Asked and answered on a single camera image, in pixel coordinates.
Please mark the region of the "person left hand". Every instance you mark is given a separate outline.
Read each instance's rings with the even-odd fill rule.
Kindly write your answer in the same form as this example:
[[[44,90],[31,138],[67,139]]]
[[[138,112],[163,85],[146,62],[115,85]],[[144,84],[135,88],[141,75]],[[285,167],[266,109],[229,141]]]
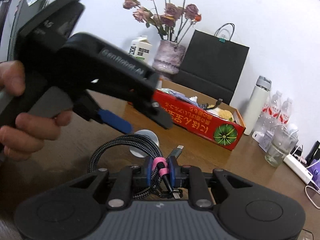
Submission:
[[[1,63],[1,88],[13,96],[20,96],[25,90],[23,64],[19,61]],[[57,140],[61,128],[72,119],[72,111],[61,112],[55,118],[42,118],[21,113],[16,118],[16,127],[1,127],[1,144],[4,155],[14,161],[24,161],[44,147],[46,140]]]

